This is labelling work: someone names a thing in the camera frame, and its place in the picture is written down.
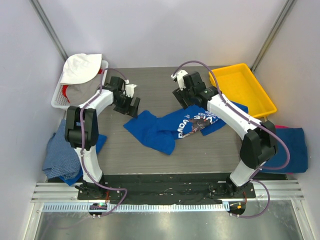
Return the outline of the blue printed t shirt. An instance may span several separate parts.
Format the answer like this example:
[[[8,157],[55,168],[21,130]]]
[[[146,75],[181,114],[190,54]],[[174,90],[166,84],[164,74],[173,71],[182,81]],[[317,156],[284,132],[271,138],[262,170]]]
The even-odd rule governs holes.
[[[124,124],[124,128],[141,144],[166,155],[171,155],[176,140],[198,131],[207,136],[226,125],[220,117],[197,105],[179,109],[163,117],[145,110]]]

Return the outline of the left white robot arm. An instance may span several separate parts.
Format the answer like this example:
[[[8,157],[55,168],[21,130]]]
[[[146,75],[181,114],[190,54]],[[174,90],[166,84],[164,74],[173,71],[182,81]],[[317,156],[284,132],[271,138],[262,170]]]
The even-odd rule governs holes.
[[[136,118],[141,100],[134,99],[136,87],[128,80],[113,76],[108,83],[100,84],[87,101],[67,109],[64,137],[76,152],[83,173],[82,184],[76,187],[79,200],[100,200],[111,190],[105,184],[97,157],[98,116],[114,105],[114,111]]]

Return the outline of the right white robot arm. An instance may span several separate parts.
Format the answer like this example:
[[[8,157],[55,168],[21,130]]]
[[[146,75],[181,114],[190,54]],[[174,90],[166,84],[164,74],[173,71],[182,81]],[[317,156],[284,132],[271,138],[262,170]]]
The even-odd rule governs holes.
[[[275,125],[248,115],[217,87],[207,87],[197,71],[187,73],[179,70],[171,75],[171,79],[178,85],[173,95],[183,108],[193,105],[204,108],[223,120],[240,137],[240,162],[226,178],[222,191],[223,195],[238,197],[257,169],[276,155],[278,144]]]

